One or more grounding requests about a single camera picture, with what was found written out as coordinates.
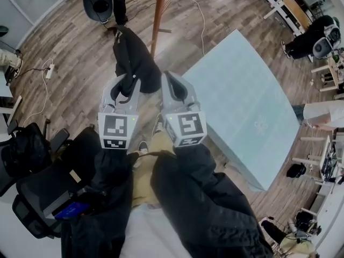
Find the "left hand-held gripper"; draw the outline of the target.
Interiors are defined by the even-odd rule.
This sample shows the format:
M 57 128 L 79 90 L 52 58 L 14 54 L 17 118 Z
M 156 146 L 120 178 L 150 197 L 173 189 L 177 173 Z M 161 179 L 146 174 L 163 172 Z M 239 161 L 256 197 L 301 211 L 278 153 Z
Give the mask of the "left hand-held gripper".
M 123 74 L 112 79 L 104 88 L 98 113 L 99 138 L 104 149 L 127 150 L 135 126 L 139 119 L 137 107 L 140 96 L 141 81 L 137 79 L 126 100 L 116 99 L 122 90 Z

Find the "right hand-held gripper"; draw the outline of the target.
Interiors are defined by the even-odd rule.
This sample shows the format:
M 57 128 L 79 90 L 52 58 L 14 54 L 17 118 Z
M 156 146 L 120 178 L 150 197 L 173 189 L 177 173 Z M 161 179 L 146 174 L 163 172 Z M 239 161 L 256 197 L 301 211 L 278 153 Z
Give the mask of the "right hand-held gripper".
M 195 146 L 207 136 L 206 116 L 200 109 L 195 89 L 178 74 L 161 76 L 162 117 L 174 147 Z

